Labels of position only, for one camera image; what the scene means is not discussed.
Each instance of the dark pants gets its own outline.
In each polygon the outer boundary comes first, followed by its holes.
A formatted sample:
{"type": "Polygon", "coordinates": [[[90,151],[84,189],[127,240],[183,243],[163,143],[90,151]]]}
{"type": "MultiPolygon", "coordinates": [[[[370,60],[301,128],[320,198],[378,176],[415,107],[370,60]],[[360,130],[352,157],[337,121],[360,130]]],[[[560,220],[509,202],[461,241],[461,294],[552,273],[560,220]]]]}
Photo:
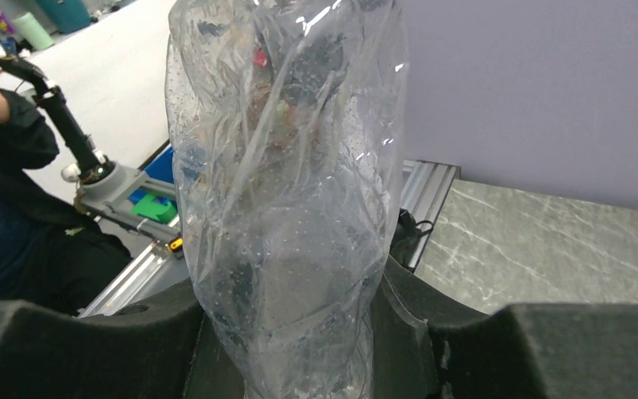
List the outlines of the dark pants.
{"type": "Polygon", "coordinates": [[[11,296],[77,315],[130,262],[114,236],[92,229],[49,229],[33,249],[11,296]]]}

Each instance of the jacket sleeve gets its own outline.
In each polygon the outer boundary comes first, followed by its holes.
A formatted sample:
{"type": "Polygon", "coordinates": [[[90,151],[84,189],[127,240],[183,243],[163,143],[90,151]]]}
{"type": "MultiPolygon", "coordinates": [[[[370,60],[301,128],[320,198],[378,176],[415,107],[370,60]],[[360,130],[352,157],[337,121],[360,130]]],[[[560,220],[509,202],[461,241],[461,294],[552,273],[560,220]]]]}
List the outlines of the jacket sleeve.
{"type": "Polygon", "coordinates": [[[0,161],[18,169],[41,169],[59,154],[55,135],[37,108],[13,91],[1,90],[9,107],[0,125],[0,161]]]}

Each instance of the transparent plastic wrap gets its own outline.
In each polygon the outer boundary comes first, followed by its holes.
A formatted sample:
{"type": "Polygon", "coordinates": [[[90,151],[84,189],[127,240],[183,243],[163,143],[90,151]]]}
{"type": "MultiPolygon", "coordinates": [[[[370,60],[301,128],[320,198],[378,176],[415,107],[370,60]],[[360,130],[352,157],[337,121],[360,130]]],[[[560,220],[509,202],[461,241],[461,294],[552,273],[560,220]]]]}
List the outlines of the transparent plastic wrap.
{"type": "Polygon", "coordinates": [[[371,397],[395,231],[398,0],[178,0],[166,102],[184,254],[247,397],[371,397]]]}

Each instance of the red object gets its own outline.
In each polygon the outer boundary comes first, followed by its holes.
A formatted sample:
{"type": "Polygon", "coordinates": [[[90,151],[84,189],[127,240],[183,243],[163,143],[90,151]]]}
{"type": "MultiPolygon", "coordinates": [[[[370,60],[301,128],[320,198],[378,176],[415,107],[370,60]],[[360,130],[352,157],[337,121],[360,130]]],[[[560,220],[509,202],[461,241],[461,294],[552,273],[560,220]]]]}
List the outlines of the red object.
{"type": "Polygon", "coordinates": [[[255,56],[253,56],[253,63],[262,68],[267,67],[267,55],[262,50],[262,48],[258,48],[255,51],[255,56]]]}

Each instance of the teal container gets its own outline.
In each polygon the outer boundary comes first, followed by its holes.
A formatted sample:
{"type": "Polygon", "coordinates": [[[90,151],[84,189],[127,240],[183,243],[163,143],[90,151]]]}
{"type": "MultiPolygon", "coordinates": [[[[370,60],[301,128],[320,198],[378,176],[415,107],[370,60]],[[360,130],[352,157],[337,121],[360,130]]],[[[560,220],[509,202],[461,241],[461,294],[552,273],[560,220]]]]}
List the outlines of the teal container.
{"type": "Polygon", "coordinates": [[[72,33],[91,24],[89,12],[81,0],[35,0],[62,33],[72,33]]]}

